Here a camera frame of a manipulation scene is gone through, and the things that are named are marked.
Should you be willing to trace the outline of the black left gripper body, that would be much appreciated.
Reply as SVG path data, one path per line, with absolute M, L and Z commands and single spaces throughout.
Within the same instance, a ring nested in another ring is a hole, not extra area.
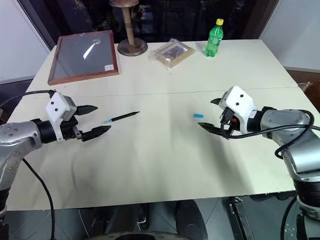
M 60 130 L 64 140 L 82 139 L 82 132 L 77 128 L 78 120 L 75 117 L 79 114 L 80 108 L 80 106 L 77 106 L 75 113 L 70 117 L 70 119 L 63 120 L 60 124 Z

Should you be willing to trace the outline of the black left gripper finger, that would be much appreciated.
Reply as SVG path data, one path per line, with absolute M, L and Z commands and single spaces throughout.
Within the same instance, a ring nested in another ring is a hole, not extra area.
M 99 136 L 106 133 L 110 128 L 111 128 L 110 125 L 103 125 L 103 126 L 92 128 L 90 131 L 82 132 L 81 141 L 86 142 L 86 141 L 98 138 Z
M 76 108 L 76 115 L 77 116 L 86 115 L 86 114 L 89 114 L 97 109 L 98 109 L 98 107 L 93 106 L 93 105 L 81 105 Z

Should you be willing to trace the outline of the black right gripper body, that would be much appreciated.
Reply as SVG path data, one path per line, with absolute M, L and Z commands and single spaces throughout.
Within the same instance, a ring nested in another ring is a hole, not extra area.
M 230 108 L 223 110 L 220 119 L 220 132 L 225 139 L 229 139 L 234 131 L 240 131 L 240 120 Z

